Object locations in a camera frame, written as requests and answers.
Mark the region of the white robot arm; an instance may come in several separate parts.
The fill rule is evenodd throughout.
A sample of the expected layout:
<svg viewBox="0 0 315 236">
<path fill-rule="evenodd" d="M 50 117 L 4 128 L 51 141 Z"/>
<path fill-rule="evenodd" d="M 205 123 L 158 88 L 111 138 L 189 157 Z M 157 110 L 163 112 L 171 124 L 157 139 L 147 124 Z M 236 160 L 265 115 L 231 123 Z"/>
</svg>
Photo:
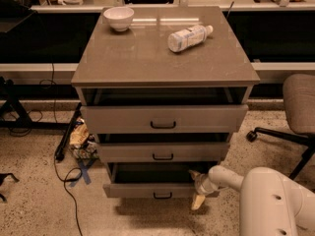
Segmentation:
<svg viewBox="0 0 315 236">
<path fill-rule="evenodd" d="M 298 228 L 315 230 L 315 193 L 274 169 L 256 167 L 241 176 L 216 165 L 190 175 L 194 210 L 214 192 L 230 188 L 240 194 L 240 236 L 298 236 Z"/>
</svg>

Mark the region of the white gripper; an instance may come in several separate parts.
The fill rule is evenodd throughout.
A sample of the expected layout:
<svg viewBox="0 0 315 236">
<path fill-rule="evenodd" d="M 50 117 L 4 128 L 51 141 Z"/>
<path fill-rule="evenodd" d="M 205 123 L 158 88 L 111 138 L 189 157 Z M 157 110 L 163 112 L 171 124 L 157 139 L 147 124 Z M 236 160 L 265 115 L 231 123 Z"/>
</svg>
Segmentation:
<svg viewBox="0 0 315 236">
<path fill-rule="evenodd" d="M 207 174 L 201 174 L 195 170 L 190 170 L 189 173 L 191 178 L 195 181 L 195 188 L 198 193 L 193 195 L 191 209 L 197 210 L 205 201 L 205 196 L 215 192 L 218 187 L 210 181 Z"/>
</svg>

